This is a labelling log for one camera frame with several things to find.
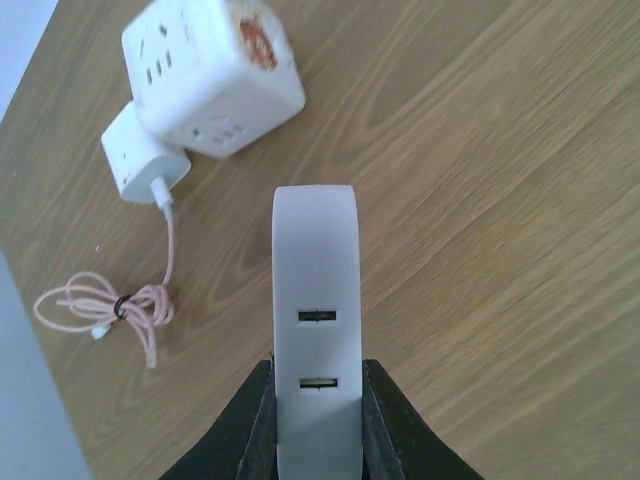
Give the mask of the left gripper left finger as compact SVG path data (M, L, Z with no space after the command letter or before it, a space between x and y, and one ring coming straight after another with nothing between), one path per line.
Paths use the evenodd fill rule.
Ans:
M276 439L274 366L262 360L209 430L162 478L276 479Z

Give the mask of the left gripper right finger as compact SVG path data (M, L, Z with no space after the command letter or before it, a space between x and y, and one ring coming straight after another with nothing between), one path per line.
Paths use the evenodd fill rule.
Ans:
M362 362L364 479L479 479L377 360Z

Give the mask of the pink round power socket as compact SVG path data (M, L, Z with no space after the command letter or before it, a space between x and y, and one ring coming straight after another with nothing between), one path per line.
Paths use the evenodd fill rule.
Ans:
M272 280L278 475L359 479L361 280L351 186L277 188Z

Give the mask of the white usb charger plug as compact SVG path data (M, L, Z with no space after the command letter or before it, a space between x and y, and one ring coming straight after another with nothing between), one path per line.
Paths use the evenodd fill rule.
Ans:
M101 135L101 144L122 200L155 203L160 209L173 202L171 189L189 172L186 152L150 134L135 105L126 104Z

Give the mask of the white cube socket tiger sticker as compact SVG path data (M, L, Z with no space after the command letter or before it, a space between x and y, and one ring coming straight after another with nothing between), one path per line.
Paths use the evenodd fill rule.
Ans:
M187 150L230 157L306 103L284 25L263 1L153 1L121 45L143 127Z

